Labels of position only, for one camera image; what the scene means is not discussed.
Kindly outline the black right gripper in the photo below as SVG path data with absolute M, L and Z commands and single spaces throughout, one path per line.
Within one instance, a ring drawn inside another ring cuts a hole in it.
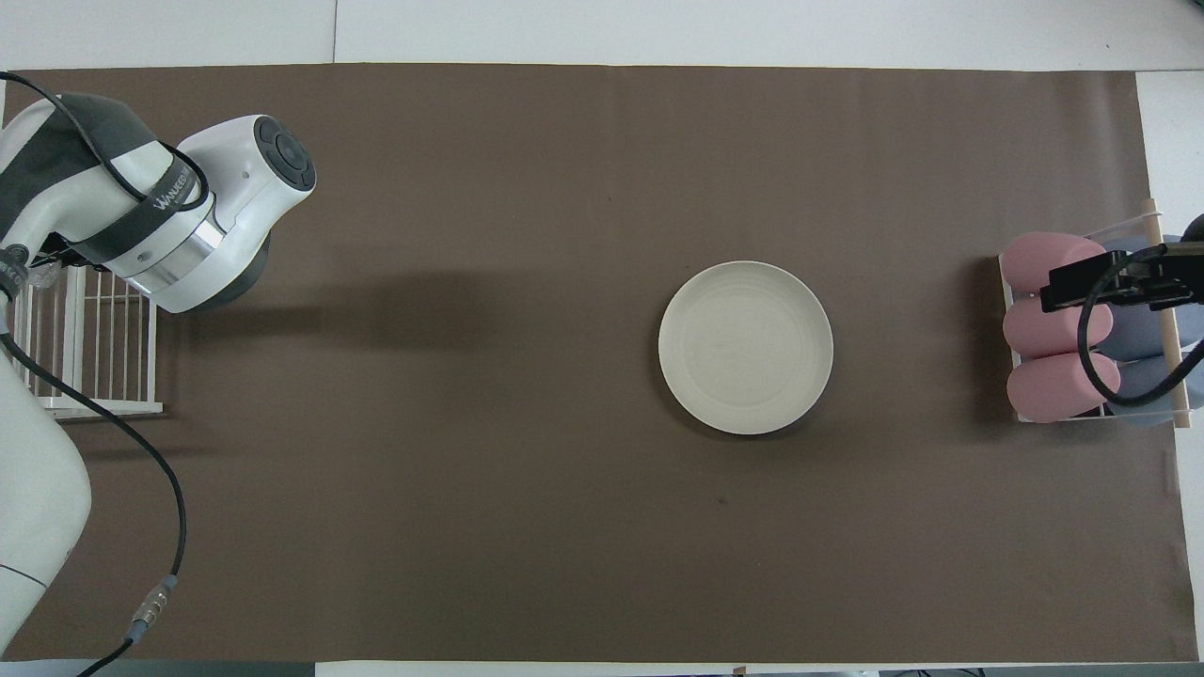
M 1058 283 L 1038 292 L 1041 312 L 1057 312 L 1094 300 L 1112 306 L 1147 306 L 1152 311 L 1203 300 L 1203 245 L 1152 245 L 1139 251 L 1106 251 L 1099 257 L 1058 267 Z

